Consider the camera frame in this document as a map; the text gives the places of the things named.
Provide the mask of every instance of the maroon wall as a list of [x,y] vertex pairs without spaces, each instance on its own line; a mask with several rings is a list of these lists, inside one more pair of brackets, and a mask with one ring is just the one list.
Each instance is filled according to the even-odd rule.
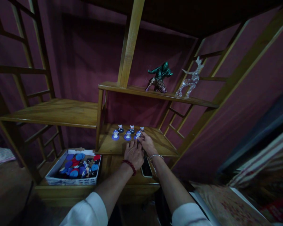
[[[5,12],[4,25],[10,32],[18,34],[11,8],[3,2],[7,1],[0,1],[0,10]],[[21,2],[28,6],[26,0]],[[107,80],[117,81],[126,17],[78,0],[39,1],[39,6],[56,96],[97,102],[97,85]],[[216,76],[228,77],[232,74],[274,14],[275,10],[272,10],[249,22]],[[34,60],[41,67],[31,20],[26,22],[26,26]],[[201,54],[224,49],[236,28],[234,26],[207,38]],[[172,92],[194,40],[142,21],[129,84],[146,86],[151,78],[147,70],[168,61],[174,75],[165,79],[165,83]],[[217,60],[218,57],[213,57],[207,61],[202,76],[210,73]],[[5,38],[0,37],[0,63],[26,67],[22,46],[7,43]],[[27,75],[23,79],[27,93],[45,89],[45,80],[41,76]],[[200,81],[192,96],[212,100],[223,84]],[[0,88],[11,111],[23,107],[10,75],[0,76]],[[282,92],[283,33],[186,152],[174,172],[190,179],[213,177],[231,150]],[[156,126],[165,105],[164,101],[157,99],[110,92],[106,119],[111,123]],[[174,108],[184,114],[188,105],[177,103]],[[180,131],[184,136],[204,110],[204,107],[194,108]],[[175,118],[173,124],[176,126],[178,123],[179,119]],[[23,136],[38,127],[31,125],[23,129]],[[63,136],[67,147],[93,148],[95,144],[95,130],[63,127]],[[179,147],[180,138],[176,134],[169,131],[167,136]],[[39,158],[36,151],[33,153],[36,159]]]

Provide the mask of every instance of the smartphone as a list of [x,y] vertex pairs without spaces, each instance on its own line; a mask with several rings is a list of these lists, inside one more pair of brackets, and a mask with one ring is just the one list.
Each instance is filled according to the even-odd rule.
[[141,172],[144,177],[153,177],[148,158],[144,156],[144,164],[141,166]]

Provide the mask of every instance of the person's left hand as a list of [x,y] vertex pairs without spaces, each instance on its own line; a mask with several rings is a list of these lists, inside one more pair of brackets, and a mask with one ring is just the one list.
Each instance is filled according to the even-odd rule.
[[125,150],[125,160],[131,162],[135,168],[135,170],[139,170],[144,163],[144,153],[142,151],[142,145],[137,144],[137,139],[135,141],[131,141],[130,144],[126,144]]

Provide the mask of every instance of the box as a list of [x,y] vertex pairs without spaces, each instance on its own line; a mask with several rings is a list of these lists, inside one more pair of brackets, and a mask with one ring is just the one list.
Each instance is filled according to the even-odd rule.
[[57,174],[57,172],[60,170],[68,154],[79,154],[79,153],[84,153],[85,155],[95,156],[92,150],[84,150],[82,148],[78,148],[77,150],[69,149],[60,157],[57,163],[52,167],[52,169],[45,176],[47,183],[49,185],[96,185],[102,156],[100,158],[100,163],[98,164],[98,170],[97,170],[96,177],[82,178],[82,179],[61,179],[61,178],[54,177]]

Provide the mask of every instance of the white cloth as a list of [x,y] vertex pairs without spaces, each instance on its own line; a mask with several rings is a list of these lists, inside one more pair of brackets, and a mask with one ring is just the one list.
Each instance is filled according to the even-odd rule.
[[212,226],[196,203],[186,203],[178,207],[172,216],[173,226]]
[[[101,197],[92,192],[69,211],[60,226],[107,226],[108,216]],[[212,226],[196,203],[178,207],[172,216],[173,226]]]
[[101,197],[92,192],[85,200],[71,208],[60,226],[107,226],[108,216]]

